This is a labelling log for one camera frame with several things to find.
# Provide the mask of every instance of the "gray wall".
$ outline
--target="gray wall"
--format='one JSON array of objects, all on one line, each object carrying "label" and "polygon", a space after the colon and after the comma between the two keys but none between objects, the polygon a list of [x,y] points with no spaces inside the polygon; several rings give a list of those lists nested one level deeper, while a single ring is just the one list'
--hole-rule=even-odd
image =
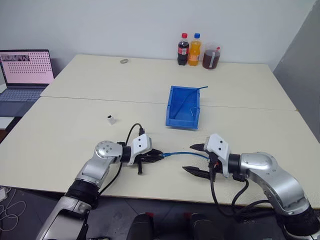
[{"label": "gray wall", "polygon": [[274,75],[320,141],[320,0],[313,6]]}]

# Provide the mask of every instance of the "blue cable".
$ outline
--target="blue cable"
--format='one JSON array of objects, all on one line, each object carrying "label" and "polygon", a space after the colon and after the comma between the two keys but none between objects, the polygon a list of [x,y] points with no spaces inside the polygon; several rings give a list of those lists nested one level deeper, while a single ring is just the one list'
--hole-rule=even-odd
[{"label": "blue cable", "polygon": [[205,159],[209,159],[207,156],[201,155],[199,153],[191,152],[191,151],[176,151],[176,152],[166,152],[162,154],[162,157],[168,157],[171,155],[178,155],[178,154],[190,154],[190,155],[196,155]]},{"label": "blue cable", "polygon": [[173,119],[176,118],[177,114],[180,112],[182,106],[185,104],[185,101],[188,99],[188,97],[190,97],[192,94],[196,93],[198,90],[200,90],[200,89],[206,89],[207,87],[208,87],[208,86],[198,87],[198,88],[196,88],[195,90],[193,90],[192,92],[190,92],[189,95],[187,95],[187,96],[184,98],[184,100],[182,101],[180,107],[178,108],[178,110],[177,110],[176,113],[174,114]]}]

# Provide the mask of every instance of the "brown liquid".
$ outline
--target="brown liquid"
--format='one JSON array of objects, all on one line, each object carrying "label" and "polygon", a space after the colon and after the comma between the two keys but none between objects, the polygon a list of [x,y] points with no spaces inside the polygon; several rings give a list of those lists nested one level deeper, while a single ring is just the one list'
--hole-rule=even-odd
[{"label": "brown liquid", "polygon": [[[181,41],[178,44],[178,48],[189,49],[189,43],[187,42],[187,40]],[[186,65],[187,64],[187,62],[188,62],[188,53],[189,53],[189,50],[186,51],[186,54],[179,54],[178,53],[178,64],[179,65]]]},{"label": "brown liquid", "polygon": [[202,66],[205,69],[215,69],[218,65],[220,58],[220,52],[216,50],[206,50],[204,55],[203,55],[203,61],[202,61]]}]

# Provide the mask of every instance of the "black cable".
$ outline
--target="black cable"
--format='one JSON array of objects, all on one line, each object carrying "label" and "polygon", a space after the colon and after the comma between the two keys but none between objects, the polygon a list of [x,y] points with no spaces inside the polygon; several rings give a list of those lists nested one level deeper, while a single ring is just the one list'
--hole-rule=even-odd
[{"label": "black cable", "polygon": [[243,215],[244,212],[247,212],[249,209],[252,209],[254,206],[258,204],[269,204],[269,200],[259,200],[259,201],[254,201],[253,203],[250,203],[249,205],[241,208],[239,211],[237,211],[234,215],[234,217],[239,218],[241,215]]},{"label": "black cable", "polygon": [[215,186],[214,186],[214,168],[213,167],[210,167],[209,168],[209,175],[210,175],[210,187],[211,187],[211,194],[212,194],[212,198],[213,198],[213,201],[216,205],[216,208],[218,209],[218,211],[225,217],[233,217],[234,216],[234,213],[227,213],[227,212],[224,212],[220,205],[219,205],[219,202],[217,200],[217,197],[216,197],[216,192],[215,192]]},{"label": "black cable", "polygon": [[102,194],[108,187],[110,187],[110,185],[117,179],[117,177],[118,177],[119,174],[120,174],[121,168],[122,168],[122,162],[120,163],[118,172],[116,173],[116,175],[114,176],[114,178],[108,183],[107,186],[105,186],[105,187],[99,192],[98,196],[101,196],[101,194]]},{"label": "black cable", "polygon": [[[130,129],[130,131],[129,131],[129,134],[128,134],[127,138],[126,138],[126,141],[125,141],[125,145],[126,145],[126,146],[127,146],[127,144],[128,144],[128,141],[129,141],[131,132],[132,132],[132,130],[135,128],[135,126],[139,126],[139,127],[140,127],[139,132],[141,132],[141,130],[143,131],[143,127],[141,126],[141,124],[140,124],[140,123],[135,123],[135,124],[131,127],[131,129]],[[123,164],[123,163],[121,162],[121,163],[120,163],[120,166],[119,166],[119,169],[118,169],[118,172],[116,173],[116,175],[114,176],[114,178],[108,183],[107,186],[105,186],[105,187],[99,192],[98,196],[101,196],[101,194],[102,194],[108,187],[110,187],[110,185],[117,179],[117,177],[119,176],[119,174],[120,174],[120,172],[121,172],[122,164]]]},{"label": "black cable", "polygon": [[[211,194],[212,194],[212,198],[214,203],[216,204],[216,207],[218,209],[218,211],[224,215],[225,217],[235,217],[235,218],[239,218],[241,217],[245,212],[247,212],[248,210],[252,209],[254,206],[258,205],[258,204],[262,204],[262,203],[270,203],[269,200],[259,200],[259,201],[255,201],[252,202],[251,204],[249,204],[248,206],[243,207],[241,210],[235,212],[235,209],[233,209],[233,213],[227,213],[225,211],[223,211],[218,203],[217,197],[216,197],[216,193],[215,193],[215,187],[214,187],[214,175],[215,175],[215,169],[213,167],[209,168],[209,175],[210,175],[210,187],[211,187]],[[245,182],[245,186],[235,195],[235,197],[232,200],[233,203],[233,208],[234,205],[237,201],[237,199],[240,197],[241,194],[244,193],[244,191],[248,188],[249,186],[249,182],[248,180],[246,180]]]},{"label": "black cable", "polygon": [[247,188],[249,187],[249,182],[247,179],[244,180],[245,181],[245,186],[234,196],[233,200],[232,200],[232,203],[231,203],[231,209],[234,213],[236,213],[236,210],[235,210],[235,204],[236,204],[236,201],[238,200],[238,198],[241,196],[241,194],[243,194]]},{"label": "black cable", "polygon": [[269,216],[275,215],[275,211],[272,208],[261,208],[256,207],[252,208],[249,211],[241,213],[239,216],[235,215],[234,218],[237,221],[241,220],[251,220],[251,219],[257,219],[257,218],[265,218]]}]

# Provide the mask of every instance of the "white table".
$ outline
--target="white table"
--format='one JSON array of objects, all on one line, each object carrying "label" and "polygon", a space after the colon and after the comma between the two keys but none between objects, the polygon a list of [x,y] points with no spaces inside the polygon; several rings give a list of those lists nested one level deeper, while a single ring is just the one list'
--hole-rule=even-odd
[{"label": "white table", "polygon": [[201,106],[295,110],[266,64],[219,63],[215,70],[176,60],[77,55],[41,94],[167,104],[170,86],[203,87]]},{"label": "white table", "polygon": [[[163,152],[192,151],[212,133],[229,142],[233,153],[263,151],[302,184],[314,208],[320,207],[320,145],[296,111],[203,106],[199,130],[165,126],[166,104],[41,97],[0,144],[0,185],[65,192],[102,140],[125,141],[130,127],[140,122],[153,147]],[[108,125],[112,114],[116,123]],[[111,196],[213,202],[209,181],[195,177],[182,166],[208,169],[205,160],[175,155],[137,167],[124,167],[105,192]],[[112,165],[107,184],[115,175]],[[243,183],[218,176],[216,195],[230,204]],[[239,204],[265,199],[250,182]]]}]

